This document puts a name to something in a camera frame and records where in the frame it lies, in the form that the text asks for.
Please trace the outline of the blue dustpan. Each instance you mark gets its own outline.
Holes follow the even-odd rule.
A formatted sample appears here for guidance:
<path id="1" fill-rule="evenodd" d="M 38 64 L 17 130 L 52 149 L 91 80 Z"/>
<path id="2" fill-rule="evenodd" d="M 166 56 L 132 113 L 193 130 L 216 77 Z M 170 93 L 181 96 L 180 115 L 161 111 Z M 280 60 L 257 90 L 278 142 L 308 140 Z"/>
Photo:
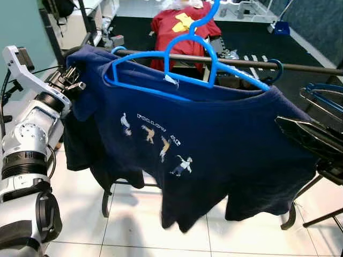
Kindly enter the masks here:
<path id="1" fill-rule="evenodd" d="M 290 35 L 290 26 L 289 22 L 286 22 L 284 20 L 276 20 L 271 25 L 272 28 L 272 34 L 277 36 L 289 36 Z"/>

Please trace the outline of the blue plastic hanger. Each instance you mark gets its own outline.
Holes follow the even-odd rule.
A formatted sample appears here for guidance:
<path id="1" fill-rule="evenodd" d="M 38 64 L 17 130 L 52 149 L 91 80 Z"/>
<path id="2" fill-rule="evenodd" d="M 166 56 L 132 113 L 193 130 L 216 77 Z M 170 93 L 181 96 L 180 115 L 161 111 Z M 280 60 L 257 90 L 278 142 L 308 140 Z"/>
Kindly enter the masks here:
<path id="1" fill-rule="evenodd" d="M 279 81 L 279 79 L 281 79 L 282 77 L 282 74 L 284 73 L 284 64 L 279 61 L 278 59 L 268 59 L 267 62 L 270 62 L 270 63 L 273 63 L 273 64 L 276 64 L 277 66 L 277 75 L 275 78 L 273 77 L 267 77 L 265 78 L 264 82 L 268 85 L 272 85 L 273 83 Z"/>
<path id="2" fill-rule="evenodd" d="M 337 84 L 310 83 L 299 90 L 301 98 L 313 104 L 319 110 L 333 118 L 341 120 L 343 107 L 335 101 L 329 100 L 322 92 L 343 96 L 343 86 Z"/>
<path id="3" fill-rule="evenodd" d="M 133 84 L 127 84 L 122 83 L 118 80 L 118 71 L 117 71 L 117 65 L 126 62 L 131 61 L 132 59 L 137 58 L 162 58 L 165 61 L 164 67 L 168 68 L 168 62 L 170 59 L 175 59 L 176 61 L 191 61 L 191 62 L 199 62 L 200 59 L 203 59 L 203 61 L 210 61 L 211 62 L 211 71 L 209 74 L 209 79 L 207 82 L 201 81 L 199 79 L 189 78 L 184 75 L 178 75 L 176 73 L 172 73 L 168 70 L 164 71 L 164 75 L 166 78 L 170 78 L 172 84 L 176 84 L 177 80 L 186 81 L 192 84 L 196 84 L 198 86 L 204 87 L 204 88 L 213 88 L 215 86 L 215 79 L 216 79 L 216 73 L 217 70 L 221 66 L 221 62 L 216 57 L 215 54 L 211 54 L 209 58 L 202 58 L 200 56 L 187 56 L 187 55 L 172 55 L 168 51 L 139 51 L 134 54 L 130 54 L 127 56 L 124 56 L 123 58 L 116 59 L 111 63 L 111 72 L 112 76 L 108 77 L 107 75 L 103 76 L 106 81 L 113 84 L 114 86 L 138 90 L 145 93 L 152 93 L 153 95 L 160 95 L 160 96 L 166 96 L 167 98 L 171 98 L 172 100 L 181 100 L 181 101 L 188 101 L 188 99 L 178 96 L 176 94 L 169 94 L 166 92 L 162 92 L 159 90 L 146 88 L 146 87 L 140 87 L 135 86 Z"/>
<path id="4" fill-rule="evenodd" d="M 209 10 L 209 13 L 205 15 L 204 17 L 202 17 L 201 19 L 195 20 L 194 22 L 192 22 L 189 27 L 188 33 L 175 37 L 173 40 L 170 41 L 167 48 L 164 50 L 164 52 L 162 52 L 163 61 L 164 61 L 163 66 L 164 66 L 165 80 L 175 83 L 175 84 L 178 83 L 178 81 L 185 81 L 188 83 L 196 84 L 204 88 L 213 88 L 215 86 L 217 70 L 221 70 L 221 71 L 231 73 L 235 76 L 238 76 L 238 78 L 241 78 L 247 81 L 253 86 L 259 88 L 260 90 L 263 90 L 263 91 L 270 90 L 270 87 L 267 84 L 260 81 L 259 79 L 255 79 L 252 76 L 248 75 L 247 73 L 237 70 L 235 67 L 232 67 L 232 66 L 229 66 L 227 64 L 220 62 L 213 47 L 208 42 L 206 42 L 203 39 L 203 37 L 200 37 L 196 34 L 196 29 L 198 29 L 199 27 L 203 25 L 208 24 L 211 20 L 213 20 L 216 12 L 220 9 L 220 5 L 221 3 L 218 0 L 214 0 L 213 4 L 211 5 L 211 9 Z M 208 51 L 209 57 L 211 59 L 211 69 L 210 69 L 208 81 L 187 77 L 185 75 L 178 75 L 177 73 L 173 73 L 170 71 L 169 62 L 170 62 L 171 50 L 177 43 L 182 42 L 182 41 L 198 42 L 199 44 L 203 46 L 205 50 Z"/>

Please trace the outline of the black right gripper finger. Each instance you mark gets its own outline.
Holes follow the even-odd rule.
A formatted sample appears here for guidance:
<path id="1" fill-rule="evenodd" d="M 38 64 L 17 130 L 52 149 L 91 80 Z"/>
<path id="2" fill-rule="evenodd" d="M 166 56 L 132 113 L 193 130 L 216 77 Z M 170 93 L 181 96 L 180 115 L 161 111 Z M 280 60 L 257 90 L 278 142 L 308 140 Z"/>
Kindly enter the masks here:
<path id="1" fill-rule="evenodd" d="M 282 132 L 315 156 L 329 160 L 343 159 L 342 139 L 338 135 L 308 127 L 284 128 Z"/>
<path id="2" fill-rule="evenodd" d="M 343 134 L 319 122 L 277 117 L 282 133 L 314 154 L 343 154 Z"/>

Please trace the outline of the navy printed T-shirt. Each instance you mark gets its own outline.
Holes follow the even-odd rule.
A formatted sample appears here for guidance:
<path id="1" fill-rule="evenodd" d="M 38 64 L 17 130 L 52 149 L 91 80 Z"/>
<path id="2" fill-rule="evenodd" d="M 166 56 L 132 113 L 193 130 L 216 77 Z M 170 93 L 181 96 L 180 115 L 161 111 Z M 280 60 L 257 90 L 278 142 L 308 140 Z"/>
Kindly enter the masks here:
<path id="1" fill-rule="evenodd" d="M 278 88 L 206 88 L 86 45 L 66 57 L 85 84 L 64 125 L 67 166 L 108 192 L 152 176 L 161 225 L 182 232 L 220 201 L 225 220 L 284 215 L 315 175 L 318 158 L 277 125 L 309 120 Z"/>

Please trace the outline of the white desk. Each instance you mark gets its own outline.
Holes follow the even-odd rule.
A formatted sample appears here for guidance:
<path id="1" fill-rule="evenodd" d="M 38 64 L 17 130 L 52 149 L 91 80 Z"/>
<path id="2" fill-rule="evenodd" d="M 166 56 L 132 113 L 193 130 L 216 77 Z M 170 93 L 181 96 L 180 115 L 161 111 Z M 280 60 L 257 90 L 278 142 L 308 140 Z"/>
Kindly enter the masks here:
<path id="1" fill-rule="evenodd" d="M 52 32 L 61 50 L 93 42 L 103 46 L 118 0 L 38 0 L 48 14 Z"/>

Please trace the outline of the red shirt with yellow star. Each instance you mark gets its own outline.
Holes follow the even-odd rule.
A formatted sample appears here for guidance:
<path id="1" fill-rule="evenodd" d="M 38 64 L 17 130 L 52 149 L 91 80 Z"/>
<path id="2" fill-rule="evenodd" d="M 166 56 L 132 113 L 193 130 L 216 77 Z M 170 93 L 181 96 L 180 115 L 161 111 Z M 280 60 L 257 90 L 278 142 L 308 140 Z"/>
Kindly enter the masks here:
<path id="1" fill-rule="evenodd" d="M 152 22 L 152 32 L 156 35 L 155 50 L 164 51 L 169 43 L 178 36 L 187 34 L 189 28 L 195 20 L 203 19 L 208 15 L 212 8 L 212 2 L 202 2 L 203 7 L 187 6 L 182 9 L 162 10 L 157 14 Z M 203 39 L 221 36 L 221 30 L 216 25 L 215 20 L 210 20 L 207 24 L 196 28 L 194 32 Z M 170 54 L 189 55 L 189 56 L 208 56 L 206 48 L 196 41 L 177 42 Z M 150 67 L 164 71 L 163 59 L 152 59 Z"/>

